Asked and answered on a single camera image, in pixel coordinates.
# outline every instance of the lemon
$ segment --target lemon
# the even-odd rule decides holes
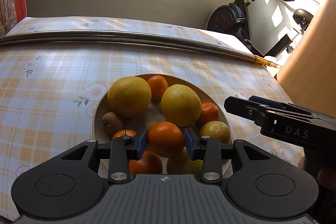
[[[167,160],[167,174],[196,174],[199,178],[202,171],[202,160],[190,160],[188,157],[187,149],[184,148],[183,152],[174,158]]]
[[[152,99],[151,87],[135,76],[127,76],[113,83],[107,93],[107,102],[116,114],[132,117],[144,111]]]
[[[184,127],[201,115],[201,100],[188,86],[172,85],[162,95],[161,110],[170,122]]]
[[[228,126],[220,121],[207,122],[202,126],[198,135],[216,138],[221,143],[228,143],[230,140],[230,130]]]

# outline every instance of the exercise bike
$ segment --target exercise bike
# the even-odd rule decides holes
[[[235,0],[217,8],[211,15],[207,30],[237,37],[253,54],[263,55],[251,44],[251,30],[247,7],[256,0]]]

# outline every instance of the metal rod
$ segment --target metal rod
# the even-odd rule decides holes
[[[280,65],[267,61],[254,54],[240,52],[204,42],[177,37],[166,37],[156,34],[102,30],[60,30],[22,33],[0,37],[0,46],[43,42],[112,42],[171,47],[195,52],[206,52],[251,63],[281,68]]]

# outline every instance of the flower pattern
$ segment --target flower pattern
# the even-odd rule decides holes
[[[24,172],[28,171],[29,170],[29,167],[26,166],[26,165],[23,165],[23,166],[20,166],[16,172],[15,172],[15,175],[16,177],[18,177],[19,175],[23,174]]]
[[[170,49],[169,49],[169,48],[166,48],[166,47],[161,47],[161,48],[159,49],[159,51],[160,51],[161,53],[170,53]]]
[[[93,115],[95,114],[96,112],[96,108],[97,108],[97,104],[92,104],[92,105],[89,105],[86,109],[86,115],[89,117],[89,118],[92,118]]]
[[[287,158],[286,151],[283,148],[279,149],[279,157],[283,160],[285,160]]]
[[[265,75],[262,73],[261,77],[260,77],[261,81],[263,81],[264,83],[266,83],[271,89],[273,89],[272,85],[270,83],[268,83]]]
[[[90,101],[99,101],[105,92],[107,92],[107,87],[103,84],[91,84],[85,88],[85,97]]]
[[[39,57],[37,57],[36,59],[29,60],[23,65],[23,68],[28,69],[26,71],[26,76],[27,77],[33,73],[33,70],[31,68],[33,68],[36,65],[36,61],[41,59],[42,56],[43,55],[39,55]]]
[[[245,100],[248,100],[248,99],[249,99],[248,95],[247,95],[246,92],[243,91],[243,90],[237,90],[237,94],[236,94],[236,96],[237,96],[238,98],[245,99]]]
[[[81,26],[83,27],[98,27],[101,25],[101,19],[84,19],[83,24]]]
[[[175,32],[183,32],[183,28],[180,27],[180,26],[172,26],[172,25],[167,25],[167,24],[164,24],[165,27],[169,28],[169,29],[172,29],[174,30]]]
[[[29,61],[27,61],[24,65],[23,65],[23,67],[25,68],[25,69],[31,69],[32,67],[34,67],[36,65],[36,60],[29,60]]]
[[[80,100],[73,100],[72,102],[77,103],[77,107],[79,107],[82,102],[84,102],[84,105],[87,105],[89,101],[99,101],[105,92],[107,92],[107,87],[105,87],[103,84],[94,83],[85,88],[85,95],[78,96]]]

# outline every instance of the kiwi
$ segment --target kiwi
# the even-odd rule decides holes
[[[101,120],[105,127],[106,133],[109,134],[111,137],[116,132],[123,129],[123,122],[113,112],[106,113]]]

